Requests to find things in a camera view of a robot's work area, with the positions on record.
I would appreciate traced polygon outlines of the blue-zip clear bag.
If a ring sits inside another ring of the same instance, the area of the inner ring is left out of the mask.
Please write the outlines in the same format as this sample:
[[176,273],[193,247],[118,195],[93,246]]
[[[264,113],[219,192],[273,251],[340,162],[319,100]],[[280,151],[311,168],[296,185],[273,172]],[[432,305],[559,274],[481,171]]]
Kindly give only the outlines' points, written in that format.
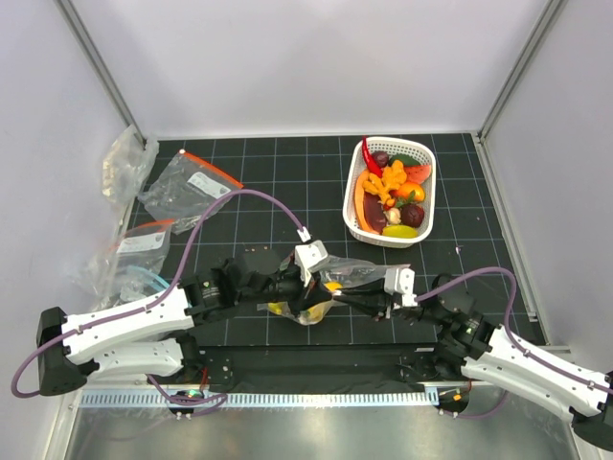
[[125,276],[125,285],[132,291],[142,292],[150,289],[154,292],[160,292],[170,287],[170,284],[158,274],[135,265],[126,269]]

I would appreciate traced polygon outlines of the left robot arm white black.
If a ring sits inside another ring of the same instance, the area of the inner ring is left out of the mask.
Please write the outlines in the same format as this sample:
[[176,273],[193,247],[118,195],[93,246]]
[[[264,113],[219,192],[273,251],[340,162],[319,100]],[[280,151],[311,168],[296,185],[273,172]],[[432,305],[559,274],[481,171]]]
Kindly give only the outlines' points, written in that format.
[[328,261],[328,251],[316,243],[297,246],[286,261],[269,250],[245,252],[167,291],[102,312],[47,309],[36,334],[39,393],[50,397],[83,387],[102,369],[97,354],[117,345],[224,320],[243,305],[286,303],[298,317],[330,300],[318,272]]

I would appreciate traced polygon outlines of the white perforated plastic basket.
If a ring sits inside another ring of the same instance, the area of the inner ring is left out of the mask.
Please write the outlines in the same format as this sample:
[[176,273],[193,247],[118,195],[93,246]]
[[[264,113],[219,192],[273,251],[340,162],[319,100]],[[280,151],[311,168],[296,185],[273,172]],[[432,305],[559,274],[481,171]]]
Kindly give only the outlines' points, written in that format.
[[[381,169],[400,160],[407,174],[407,181],[391,192],[391,203],[382,205],[377,196],[362,189],[369,171],[362,158],[361,141],[353,151],[343,205],[343,219],[351,235],[361,242],[390,248],[408,248],[425,240],[432,231],[435,211],[437,166],[433,152],[413,141],[367,138],[370,153]],[[403,225],[400,220],[399,209],[411,203],[425,212],[419,228]]]

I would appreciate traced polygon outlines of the orange-zip bag lower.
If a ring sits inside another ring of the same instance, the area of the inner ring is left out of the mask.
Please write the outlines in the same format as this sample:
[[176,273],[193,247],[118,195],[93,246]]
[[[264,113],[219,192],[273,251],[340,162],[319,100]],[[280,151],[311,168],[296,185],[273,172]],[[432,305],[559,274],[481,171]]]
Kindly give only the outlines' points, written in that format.
[[87,264],[76,269],[71,280],[96,298],[96,311],[141,300],[158,293],[132,291],[126,285],[126,269],[139,266],[160,275],[170,251],[171,220],[139,225],[100,250]]

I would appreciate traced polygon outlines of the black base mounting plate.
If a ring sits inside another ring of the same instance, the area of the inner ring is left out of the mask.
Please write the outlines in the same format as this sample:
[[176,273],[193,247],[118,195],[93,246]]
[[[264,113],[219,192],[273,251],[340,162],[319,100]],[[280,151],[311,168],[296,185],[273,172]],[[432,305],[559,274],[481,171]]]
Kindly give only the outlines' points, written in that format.
[[421,391],[428,383],[464,384],[457,363],[430,343],[209,346],[183,344],[182,368],[163,383],[197,384],[247,394],[383,394]]

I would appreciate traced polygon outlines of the orange-zip bag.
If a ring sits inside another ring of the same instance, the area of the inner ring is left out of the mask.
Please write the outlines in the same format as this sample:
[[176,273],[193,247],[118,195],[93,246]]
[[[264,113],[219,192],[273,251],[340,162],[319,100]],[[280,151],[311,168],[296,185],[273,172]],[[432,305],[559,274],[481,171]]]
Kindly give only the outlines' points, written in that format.
[[87,264],[76,269],[71,280],[96,298],[96,311],[141,300],[158,293],[132,291],[126,285],[126,269],[139,266],[160,275],[170,251],[171,220],[139,225],[100,250]]
[[230,174],[182,149],[138,198],[156,221],[171,220],[171,232],[179,235],[193,229],[217,199],[242,188]]

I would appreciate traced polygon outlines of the yellow toy corn cob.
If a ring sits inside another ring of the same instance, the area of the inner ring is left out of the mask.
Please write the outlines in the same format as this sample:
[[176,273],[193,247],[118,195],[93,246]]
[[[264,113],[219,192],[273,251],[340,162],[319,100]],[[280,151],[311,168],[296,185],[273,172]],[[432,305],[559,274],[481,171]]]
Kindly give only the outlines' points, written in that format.
[[325,283],[325,287],[327,290],[329,290],[330,292],[334,292],[337,290],[341,290],[342,289],[342,285],[336,282],[326,282]]

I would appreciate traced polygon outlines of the yellow toy banana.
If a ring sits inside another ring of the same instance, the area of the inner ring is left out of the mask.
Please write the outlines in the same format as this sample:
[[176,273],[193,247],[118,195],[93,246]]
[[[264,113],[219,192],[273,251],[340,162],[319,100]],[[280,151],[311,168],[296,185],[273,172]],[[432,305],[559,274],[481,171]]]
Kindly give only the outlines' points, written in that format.
[[290,319],[302,326],[315,325],[321,322],[332,307],[332,302],[319,303],[299,313],[292,313],[286,302],[268,303],[266,309],[271,313]]

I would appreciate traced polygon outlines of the clear pink-dotted zip bag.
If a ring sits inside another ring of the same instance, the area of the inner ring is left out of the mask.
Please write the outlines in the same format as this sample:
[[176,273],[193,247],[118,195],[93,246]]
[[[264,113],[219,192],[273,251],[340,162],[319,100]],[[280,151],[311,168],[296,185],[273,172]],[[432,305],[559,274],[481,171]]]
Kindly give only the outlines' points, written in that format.
[[[320,275],[324,285],[326,282],[336,282],[341,284],[342,288],[356,288],[377,282],[379,280],[384,281],[387,268],[401,265],[408,264],[376,265],[371,262],[360,261],[357,259],[329,256],[328,261],[321,266]],[[325,302],[332,302],[331,308],[340,306],[340,303],[334,300]],[[266,309],[267,304],[268,303],[257,304],[257,310],[268,311]]]

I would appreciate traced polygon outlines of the orange toy bell pepper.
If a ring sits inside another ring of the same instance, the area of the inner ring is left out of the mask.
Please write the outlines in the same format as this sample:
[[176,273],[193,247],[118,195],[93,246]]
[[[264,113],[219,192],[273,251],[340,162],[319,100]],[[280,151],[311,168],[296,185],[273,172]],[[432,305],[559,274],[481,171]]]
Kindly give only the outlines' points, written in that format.
[[362,182],[365,193],[378,197],[382,205],[389,205],[392,201],[392,191],[397,191],[407,181],[404,165],[400,160],[395,160],[391,166],[382,169],[381,176],[369,172]]

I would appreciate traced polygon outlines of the orange-zip bag upper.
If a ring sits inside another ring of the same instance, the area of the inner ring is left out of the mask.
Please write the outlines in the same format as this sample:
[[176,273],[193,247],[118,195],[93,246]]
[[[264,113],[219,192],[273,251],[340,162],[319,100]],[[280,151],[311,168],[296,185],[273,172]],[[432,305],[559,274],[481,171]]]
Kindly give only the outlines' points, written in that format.
[[242,188],[230,174],[182,149],[138,198],[156,221],[171,220],[171,232],[179,235],[193,229],[217,199]]

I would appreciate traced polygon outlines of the crumpled clear bag at wall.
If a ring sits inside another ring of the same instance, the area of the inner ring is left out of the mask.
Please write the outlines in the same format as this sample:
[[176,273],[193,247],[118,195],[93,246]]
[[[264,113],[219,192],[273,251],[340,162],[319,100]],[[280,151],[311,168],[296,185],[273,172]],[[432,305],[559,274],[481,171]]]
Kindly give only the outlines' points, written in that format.
[[116,206],[127,205],[142,190],[158,153],[155,137],[141,145],[136,127],[126,128],[102,161],[102,194]]

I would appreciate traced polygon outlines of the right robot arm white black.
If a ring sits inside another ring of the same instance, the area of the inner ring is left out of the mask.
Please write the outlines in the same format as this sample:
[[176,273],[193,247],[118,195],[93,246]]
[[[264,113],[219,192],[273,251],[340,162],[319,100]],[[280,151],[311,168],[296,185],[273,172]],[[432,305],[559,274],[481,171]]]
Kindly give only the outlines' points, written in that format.
[[402,267],[390,268],[384,278],[366,285],[337,288],[331,295],[371,317],[387,318],[396,313],[438,326],[431,356],[438,377],[494,384],[569,423],[583,441],[611,450],[611,374],[575,365],[533,345],[511,330],[508,317],[497,326],[488,322],[463,289],[466,281],[485,274],[506,276],[510,294],[517,292],[514,275],[492,266],[459,277],[442,274],[430,291],[417,295],[412,290],[412,270]]

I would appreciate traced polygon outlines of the dark red toy plum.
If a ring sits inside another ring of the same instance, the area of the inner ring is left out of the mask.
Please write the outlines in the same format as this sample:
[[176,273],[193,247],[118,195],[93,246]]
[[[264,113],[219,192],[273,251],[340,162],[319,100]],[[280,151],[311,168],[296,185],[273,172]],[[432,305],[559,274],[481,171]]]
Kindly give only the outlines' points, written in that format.
[[403,225],[419,228],[424,220],[425,212],[421,206],[411,203],[400,209],[400,220]]

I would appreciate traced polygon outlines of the red toy chili pepper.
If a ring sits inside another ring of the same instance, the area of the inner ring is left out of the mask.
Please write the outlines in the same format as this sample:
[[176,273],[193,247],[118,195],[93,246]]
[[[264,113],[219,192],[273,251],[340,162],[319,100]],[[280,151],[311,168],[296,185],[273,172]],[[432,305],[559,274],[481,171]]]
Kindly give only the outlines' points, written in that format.
[[369,173],[373,173],[377,177],[381,178],[383,175],[383,171],[376,163],[374,157],[371,155],[366,137],[363,137],[361,141],[361,153],[363,161]]

